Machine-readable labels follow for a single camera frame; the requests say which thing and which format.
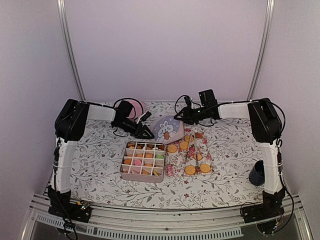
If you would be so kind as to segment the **small swirl butter cookie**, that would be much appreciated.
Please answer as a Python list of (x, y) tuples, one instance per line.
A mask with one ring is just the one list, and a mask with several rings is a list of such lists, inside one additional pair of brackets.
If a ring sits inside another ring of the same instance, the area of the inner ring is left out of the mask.
[(153, 159), (154, 158), (154, 155), (150, 152), (146, 152), (145, 155), (144, 155), (145, 158), (149, 158), (149, 159)]

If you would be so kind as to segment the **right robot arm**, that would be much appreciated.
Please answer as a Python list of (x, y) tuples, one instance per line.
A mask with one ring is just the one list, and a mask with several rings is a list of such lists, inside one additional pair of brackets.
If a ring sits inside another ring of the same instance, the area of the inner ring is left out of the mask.
[(200, 107), (193, 108), (192, 100), (183, 95), (186, 106), (176, 111), (174, 118), (188, 125), (197, 125), (205, 119), (248, 119), (254, 139), (259, 143), (264, 167), (263, 203), (258, 213), (269, 218), (282, 204), (286, 188), (282, 179), (282, 132), (285, 121), (280, 119), (279, 106), (269, 98), (218, 103), (211, 89), (199, 92)]

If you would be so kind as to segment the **green sandwich cookie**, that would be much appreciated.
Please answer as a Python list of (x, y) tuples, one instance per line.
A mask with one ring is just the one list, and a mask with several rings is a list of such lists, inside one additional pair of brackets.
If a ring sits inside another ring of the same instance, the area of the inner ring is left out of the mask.
[(156, 155), (155, 158), (156, 159), (165, 159), (164, 155)]

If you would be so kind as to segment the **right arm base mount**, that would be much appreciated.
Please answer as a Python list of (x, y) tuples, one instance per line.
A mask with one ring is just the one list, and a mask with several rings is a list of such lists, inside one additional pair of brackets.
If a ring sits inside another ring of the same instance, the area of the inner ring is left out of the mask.
[(258, 231), (264, 235), (271, 235), (276, 232), (284, 213), (282, 206), (277, 207), (275, 210), (265, 210), (260, 205), (249, 205), (240, 208), (240, 215), (246, 224), (271, 219), (270, 221), (258, 223), (256, 226)]

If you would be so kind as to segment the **metal tongs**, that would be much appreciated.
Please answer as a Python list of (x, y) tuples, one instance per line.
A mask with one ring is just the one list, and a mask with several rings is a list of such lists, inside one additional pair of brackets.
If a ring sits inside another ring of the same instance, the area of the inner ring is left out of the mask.
[(193, 142), (189, 142), (184, 159), (184, 173), (187, 176), (195, 175), (199, 168), (198, 147), (195, 132), (192, 132), (190, 136), (193, 136), (194, 140)]

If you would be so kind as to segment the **silver tin lid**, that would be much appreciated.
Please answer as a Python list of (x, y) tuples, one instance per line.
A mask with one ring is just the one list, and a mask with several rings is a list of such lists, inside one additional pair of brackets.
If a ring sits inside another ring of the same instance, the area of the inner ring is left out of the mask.
[(150, 127), (157, 143), (167, 145), (181, 140), (185, 136), (184, 122), (176, 120), (171, 114), (157, 118)]

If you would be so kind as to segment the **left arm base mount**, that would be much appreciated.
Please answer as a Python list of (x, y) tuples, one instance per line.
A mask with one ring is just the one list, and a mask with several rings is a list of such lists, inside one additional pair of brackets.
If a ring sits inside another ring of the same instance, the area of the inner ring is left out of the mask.
[(61, 218), (66, 218), (77, 222), (88, 223), (91, 217), (92, 208), (90, 206), (83, 208), (77, 203), (68, 203), (61, 206), (58, 202), (51, 200), (48, 213)]

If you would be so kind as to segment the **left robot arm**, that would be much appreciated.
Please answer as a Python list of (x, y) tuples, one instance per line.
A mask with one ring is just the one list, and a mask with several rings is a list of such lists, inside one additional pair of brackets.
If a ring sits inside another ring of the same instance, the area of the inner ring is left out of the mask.
[(143, 111), (138, 121), (129, 118), (133, 105), (121, 99), (118, 106), (68, 99), (55, 120), (56, 147), (54, 150), (53, 174), (48, 195), (51, 206), (63, 216), (74, 213), (70, 202), (70, 176), (75, 148), (84, 135), (87, 120), (111, 123), (137, 139), (151, 140), (155, 136), (149, 127), (143, 124), (152, 114)]

